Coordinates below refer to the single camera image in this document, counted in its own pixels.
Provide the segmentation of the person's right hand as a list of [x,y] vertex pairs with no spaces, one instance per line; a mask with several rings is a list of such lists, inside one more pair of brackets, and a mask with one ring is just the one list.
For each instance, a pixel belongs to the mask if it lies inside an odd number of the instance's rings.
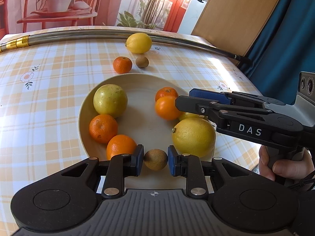
[[292,160],[277,160],[272,169],[268,167],[269,155],[266,146],[261,146],[259,149],[259,174],[272,181],[275,181],[275,176],[279,175],[292,180],[301,180],[314,171],[314,165],[311,155],[304,150],[301,161]]

